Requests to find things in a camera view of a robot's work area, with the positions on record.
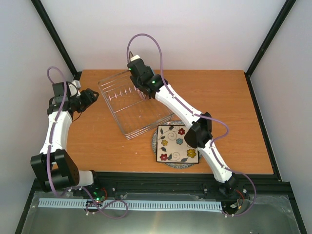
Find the chrome wire dish rack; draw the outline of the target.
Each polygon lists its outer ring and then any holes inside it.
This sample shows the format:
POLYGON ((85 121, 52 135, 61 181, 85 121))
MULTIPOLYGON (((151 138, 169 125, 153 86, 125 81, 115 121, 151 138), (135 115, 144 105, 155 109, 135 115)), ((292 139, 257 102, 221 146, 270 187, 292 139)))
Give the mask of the chrome wire dish rack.
POLYGON ((171 120, 173 112, 157 100, 143 99, 128 70, 97 83, 118 127, 126 139, 135 138, 171 120))

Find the pink polka dot plate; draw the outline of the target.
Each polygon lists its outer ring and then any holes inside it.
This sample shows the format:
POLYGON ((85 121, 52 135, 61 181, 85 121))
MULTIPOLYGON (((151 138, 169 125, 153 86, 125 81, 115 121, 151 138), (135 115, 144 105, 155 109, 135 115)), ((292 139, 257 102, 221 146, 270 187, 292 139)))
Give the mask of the pink polka dot plate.
POLYGON ((148 86, 142 85, 139 86, 137 89, 138 95, 141 97, 142 100, 149 100, 151 99, 150 96, 150 88, 148 86))

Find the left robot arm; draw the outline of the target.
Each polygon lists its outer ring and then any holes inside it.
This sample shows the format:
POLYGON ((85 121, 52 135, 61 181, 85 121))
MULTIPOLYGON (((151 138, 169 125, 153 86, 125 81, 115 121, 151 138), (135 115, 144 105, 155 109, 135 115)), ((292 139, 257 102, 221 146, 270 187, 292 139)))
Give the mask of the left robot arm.
POLYGON ((82 113, 99 96, 89 88, 77 95, 68 94, 65 101, 55 96, 47 109, 49 126, 46 140, 40 153, 31 157, 31 167, 44 192, 52 192, 75 186, 84 186, 90 196, 101 192, 101 183, 96 181, 93 170, 81 171, 67 153, 67 139, 75 112, 82 113))

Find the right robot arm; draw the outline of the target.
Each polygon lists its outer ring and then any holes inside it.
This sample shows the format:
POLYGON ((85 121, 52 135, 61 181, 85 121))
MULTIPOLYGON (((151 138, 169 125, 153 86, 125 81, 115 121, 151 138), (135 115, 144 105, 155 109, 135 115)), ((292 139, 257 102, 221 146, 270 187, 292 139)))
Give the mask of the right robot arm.
POLYGON ((235 190, 238 179, 215 146, 212 135, 212 122, 217 122, 209 113, 201 113, 186 102, 160 74, 155 74, 139 57, 127 59, 127 68, 134 86, 146 96, 169 108, 182 120, 187 128, 185 142, 197 149, 210 166, 214 178, 220 183, 219 191, 229 196, 235 190))

